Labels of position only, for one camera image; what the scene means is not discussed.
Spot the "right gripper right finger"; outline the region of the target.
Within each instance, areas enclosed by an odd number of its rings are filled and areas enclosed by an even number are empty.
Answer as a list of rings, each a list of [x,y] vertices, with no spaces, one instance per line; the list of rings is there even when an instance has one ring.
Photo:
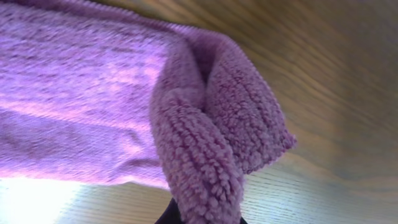
[[[241,217],[240,224],[248,224],[248,223],[246,222],[246,220],[243,217]]]

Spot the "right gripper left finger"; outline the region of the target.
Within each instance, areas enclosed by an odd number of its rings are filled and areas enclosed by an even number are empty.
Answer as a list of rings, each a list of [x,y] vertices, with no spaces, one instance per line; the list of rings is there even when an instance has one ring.
[[[155,224],[183,224],[180,210],[178,209],[178,205],[173,198]]]

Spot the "purple microfiber cloth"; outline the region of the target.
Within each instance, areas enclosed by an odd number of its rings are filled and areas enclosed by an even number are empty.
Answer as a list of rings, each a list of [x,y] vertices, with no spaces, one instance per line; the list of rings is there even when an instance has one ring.
[[[1,177],[146,184],[183,223],[240,223],[244,176],[295,142],[226,35],[90,1],[1,2]]]

